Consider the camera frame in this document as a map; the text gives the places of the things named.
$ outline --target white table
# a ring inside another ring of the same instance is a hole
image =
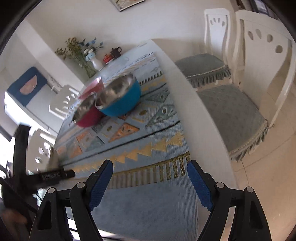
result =
[[[178,117],[184,129],[191,158],[195,159],[203,171],[210,173],[217,182],[223,182],[229,188],[237,188],[227,149],[215,123],[190,83],[155,42],[148,40],[124,53],[120,58],[102,69],[90,81],[98,76],[101,76],[104,81],[114,73],[114,69],[121,69],[150,52],[156,55],[168,82]],[[231,224],[233,211],[230,212],[226,225]],[[198,233],[200,234],[209,216],[208,210],[200,202],[198,216]]]

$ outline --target chair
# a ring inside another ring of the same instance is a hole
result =
[[[231,31],[229,11],[224,8],[206,9],[204,14],[207,53],[183,58],[175,63],[193,88],[231,76],[227,65]]]
[[[64,120],[70,110],[70,107],[77,100],[79,92],[69,85],[65,85],[50,102],[49,112]]]
[[[264,140],[286,99],[295,76],[296,44],[285,26],[267,15],[239,10],[236,19],[237,38],[232,76],[235,85],[202,90],[198,95],[211,114],[230,158],[239,161]],[[243,79],[238,79],[238,58],[243,37],[245,71]],[[269,84],[286,60],[290,45],[292,56],[288,74],[266,120],[259,111],[262,95],[267,92]]]
[[[55,136],[38,129],[31,137],[27,155],[26,155],[26,171],[37,173],[46,171],[51,157],[51,147],[54,146]]]

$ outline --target chair cushion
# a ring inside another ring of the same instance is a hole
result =
[[[216,56],[208,53],[183,58],[175,64],[193,88],[231,76],[228,65]]]
[[[198,92],[213,118],[231,159],[243,156],[267,134],[267,121],[233,84]]]

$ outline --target white vase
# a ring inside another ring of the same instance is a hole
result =
[[[102,68],[104,68],[104,65],[100,60],[98,60],[96,57],[92,57],[89,61],[92,62],[94,68],[98,71],[100,71]]]

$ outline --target cushion fringe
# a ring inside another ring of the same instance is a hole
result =
[[[237,160],[237,161],[241,161],[243,159],[243,157],[249,152],[251,151],[255,146],[259,145],[261,142],[264,141],[265,136],[267,135],[268,132],[268,127],[266,126],[264,128],[264,130],[261,132],[261,134],[257,137],[257,139],[252,142],[251,145],[247,146],[247,148],[241,150],[239,153],[234,153],[230,156],[231,160]]]
[[[190,82],[193,88],[198,88],[201,85],[206,85],[229,77],[231,77],[231,72],[228,65],[225,65],[219,70],[215,70],[206,74],[189,76],[186,77],[186,79]]]

